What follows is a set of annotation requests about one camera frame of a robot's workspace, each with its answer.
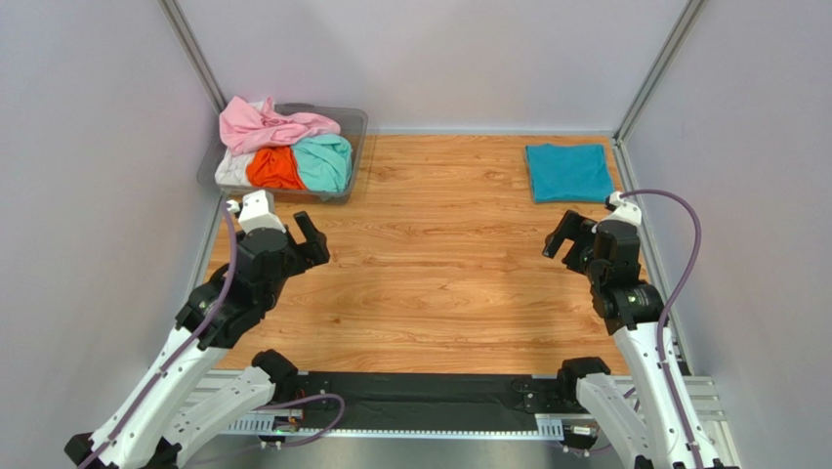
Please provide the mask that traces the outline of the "pink t shirt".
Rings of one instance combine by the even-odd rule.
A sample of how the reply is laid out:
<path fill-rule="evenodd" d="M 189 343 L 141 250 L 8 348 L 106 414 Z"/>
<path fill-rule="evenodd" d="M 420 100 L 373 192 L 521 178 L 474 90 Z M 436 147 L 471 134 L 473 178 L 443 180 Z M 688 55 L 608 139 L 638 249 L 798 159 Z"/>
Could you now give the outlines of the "pink t shirt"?
<path fill-rule="evenodd" d="M 305 138 L 339 134 L 333 119 L 312 112 L 280 114 L 273 101 L 248 103 L 233 97 L 219 115 L 220 139 L 231 156 L 266 147 L 290 147 Z"/>

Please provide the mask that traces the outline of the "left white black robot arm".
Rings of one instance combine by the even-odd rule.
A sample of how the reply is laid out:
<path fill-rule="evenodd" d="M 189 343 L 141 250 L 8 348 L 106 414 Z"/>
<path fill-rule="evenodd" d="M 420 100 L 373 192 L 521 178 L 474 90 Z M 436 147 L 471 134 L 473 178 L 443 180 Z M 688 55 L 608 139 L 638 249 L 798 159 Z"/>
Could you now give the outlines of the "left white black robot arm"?
<path fill-rule="evenodd" d="M 272 310 L 286 280 L 330 259 L 326 235 L 307 212 L 297 242 L 278 222 L 232 231 L 230 261 L 195 288 L 157 359 L 127 401 L 97 430 L 64 447 L 78 468 L 183 468 L 250 410 L 295 393 L 297 367 L 275 350 L 255 356 L 230 384 L 189 409 L 203 377 Z"/>

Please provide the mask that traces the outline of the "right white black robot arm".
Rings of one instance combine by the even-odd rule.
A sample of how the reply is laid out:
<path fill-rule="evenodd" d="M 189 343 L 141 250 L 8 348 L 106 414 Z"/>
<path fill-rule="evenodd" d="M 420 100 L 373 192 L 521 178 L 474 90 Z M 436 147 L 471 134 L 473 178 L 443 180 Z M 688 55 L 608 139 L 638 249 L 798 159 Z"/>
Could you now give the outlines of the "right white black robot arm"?
<path fill-rule="evenodd" d="M 641 277 L 640 210 L 615 210 L 600 222 L 568 210 L 547 235 L 543 255 L 556 256 L 590 284 L 593 309 L 624 358 L 635 388 L 627 402 L 598 358 L 563 362 L 569 397 L 595 418 L 626 468 L 725 468 L 696 413 L 675 358 L 658 290 Z"/>

